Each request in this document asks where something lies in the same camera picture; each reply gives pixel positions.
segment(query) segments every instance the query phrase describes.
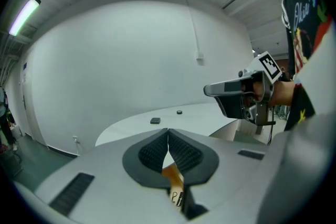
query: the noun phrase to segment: white table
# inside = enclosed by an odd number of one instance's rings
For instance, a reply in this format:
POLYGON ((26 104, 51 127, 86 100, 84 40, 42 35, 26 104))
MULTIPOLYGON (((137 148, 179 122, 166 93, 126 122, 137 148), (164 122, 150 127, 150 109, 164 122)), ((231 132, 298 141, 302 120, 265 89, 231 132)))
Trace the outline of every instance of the white table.
MULTIPOLYGON (((163 128, 183 129, 209 136, 234 120, 224 117, 217 103, 175 106, 142 113, 112 124, 99 135, 96 146, 163 128), (177 110, 182 110, 182 115, 178 115, 177 110), (151 124, 152 118, 161 118, 161 123, 151 124)), ((168 153, 163 167, 173 162, 168 153)))

